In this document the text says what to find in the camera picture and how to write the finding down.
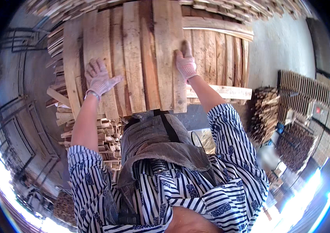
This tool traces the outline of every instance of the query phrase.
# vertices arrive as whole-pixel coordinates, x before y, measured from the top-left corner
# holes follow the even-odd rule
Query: black strap
[[[160,114],[162,123],[164,124],[164,127],[166,129],[167,135],[170,138],[171,142],[181,142],[179,140],[179,137],[177,135],[177,132],[174,130],[174,128],[171,126],[171,124],[167,121],[167,118],[165,114]]]

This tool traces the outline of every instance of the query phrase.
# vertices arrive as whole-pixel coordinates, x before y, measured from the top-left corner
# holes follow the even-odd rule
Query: white knit glove
[[[192,47],[188,41],[182,44],[182,51],[177,50],[177,57],[175,63],[185,82],[188,79],[197,75],[195,58],[192,56]]]
[[[89,91],[93,91],[99,97],[124,79],[121,75],[109,78],[107,68],[100,58],[90,60],[90,63],[85,68],[85,77],[87,83],[90,85],[86,94]]]

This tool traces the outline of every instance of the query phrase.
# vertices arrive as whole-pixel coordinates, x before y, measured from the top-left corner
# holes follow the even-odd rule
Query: shirt sleeve
[[[84,146],[68,151],[72,182],[74,215],[79,232],[103,232],[102,227],[117,220],[116,204],[111,192],[111,176],[102,157]]]

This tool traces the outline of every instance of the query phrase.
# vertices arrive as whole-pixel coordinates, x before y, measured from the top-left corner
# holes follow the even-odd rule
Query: person
[[[250,231],[267,197],[267,176],[239,115],[197,75],[191,53],[185,41],[176,65],[207,113],[216,154],[194,146],[175,116],[154,110],[125,126],[117,182],[98,153],[96,114],[101,95],[122,77],[109,78],[101,59],[90,61],[90,88],[68,152],[79,232]]]

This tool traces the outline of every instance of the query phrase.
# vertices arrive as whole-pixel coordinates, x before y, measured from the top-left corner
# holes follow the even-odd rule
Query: wood strip
[[[248,87],[249,81],[249,41],[242,40],[242,78],[241,87]]]
[[[124,47],[122,36],[122,7],[112,9],[111,26],[111,49],[112,49],[112,72],[114,76],[121,75],[124,80],[115,86],[116,103],[118,115],[130,116],[131,106],[129,100],[129,90],[124,63]]]
[[[241,76],[242,76],[242,56],[241,56],[241,39],[233,38],[233,50],[234,50],[234,62],[235,62],[235,73],[233,76],[233,86],[241,87]]]
[[[226,83],[226,42],[223,33],[216,32],[217,50],[217,85],[223,86]]]
[[[205,31],[192,30],[192,41],[196,73],[205,80]]]
[[[172,74],[173,61],[173,53],[169,49],[172,47],[169,27],[170,5],[167,0],[153,0],[152,7],[160,109],[173,110],[173,95],[169,94],[173,90],[172,77],[169,77]]]
[[[252,97],[252,90],[249,88],[218,85],[209,86],[218,92],[223,99],[250,100]],[[190,85],[186,85],[186,90],[187,98],[197,98],[196,92]]]
[[[205,31],[205,81],[208,84],[217,84],[217,49],[216,32]]]
[[[156,51],[154,49],[154,28],[151,1],[140,1],[140,46],[143,66],[145,105],[147,110],[160,108]]]
[[[177,1],[167,1],[170,4],[170,34],[172,47],[171,51],[181,50],[183,42],[183,28],[179,22],[182,21],[182,10],[181,5]],[[173,104],[174,104],[174,113],[185,113],[187,112],[187,98],[186,98],[186,89],[185,82],[180,72],[177,69],[175,63],[175,56],[172,53],[172,71],[173,71]]]
[[[71,107],[69,99],[59,92],[55,91],[54,89],[47,88],[47,95],[51,96],[52,98],[56,99],[57,101],[61,102],[62,104]]]
[[[233,86],[235,67],[235,53],[233,51],[233,37],[226,35],[226,86]]]
[[[146,111],[139,35],[139,2],[124,3],[123,34],[126,78],[132,113]]]
[[[69,107],[72,109],[74,119],[77,118],[81,103],[79,102],[77,85],[75,78],[81,76],[81,65],[79,51],[82,44],[82,21],[81,19],[69,20],[64,25],[64,48],[63,64],[66,91],[70,101]]]

